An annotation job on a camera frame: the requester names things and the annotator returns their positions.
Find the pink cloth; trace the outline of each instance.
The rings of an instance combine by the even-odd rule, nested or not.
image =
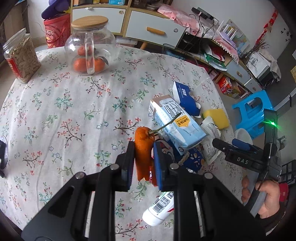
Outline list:
[[[205,33],[209,28],[212,27],[212,25],[209,26],[209,23],[205,21],[203,18],[200,18],[200,22],[204,26],[204,30],[199,31],[200,25],[198,19],[193,19],[187,13],[166,4],[162,4],[157,11],[167,16],[168,18],[170,18],[170,20],[173,20],[175,23],[185,27],[186,32],[192,35],[196,35],[199,38],[201,38],[203,33]],[[207,31],[203,38],[213,38],[213,40],[225,51],[227,51],[231,55],[231,57],[238,63],[239,56],[237,54],[236,49],[233,48],[227,41],[225,41],[220,34],[214,32],[215,31],[213,31],[213,29],[211,28],[209,31]]]

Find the stack of plates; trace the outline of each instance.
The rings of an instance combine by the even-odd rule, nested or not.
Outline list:
[[[150,5],[150,4],[148,4],[148,5],[146,6],[146,9],[149,9],[149,10],[152,10],[152,11],[157,11],[158,8],[159,8],[159,7],[152,6],[152,5]]]

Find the blue plastic stool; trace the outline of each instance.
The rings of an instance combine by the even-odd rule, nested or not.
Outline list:
[[[248,102],[259,98],[261,103],[252,108]],[[264,121],[264,109],[273,110],[272,104],[266,94],[265,90],[256,92],[237,104],[232,105],[232,108],[238,107],[242,116],[242,121],[236,125],[236,128],[244,128],[248,131],[251,138],[254,139],[264,132],[264,125],[259,127],[260,123]]]

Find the yellow label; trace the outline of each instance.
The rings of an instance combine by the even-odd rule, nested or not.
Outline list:
[[[181,127],[181,126],[188,127],[190,120],[189,120],[188,116],[184,115],[184,116],[176,119],[175,122],[178,125],[178,127]]]

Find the white cap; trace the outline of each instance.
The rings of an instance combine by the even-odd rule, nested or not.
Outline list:
[[[157,226],[160,225],[164,220],[155,217],[150,211],[149,208],[143,213],[142,219],[145,223],[150,226]]]

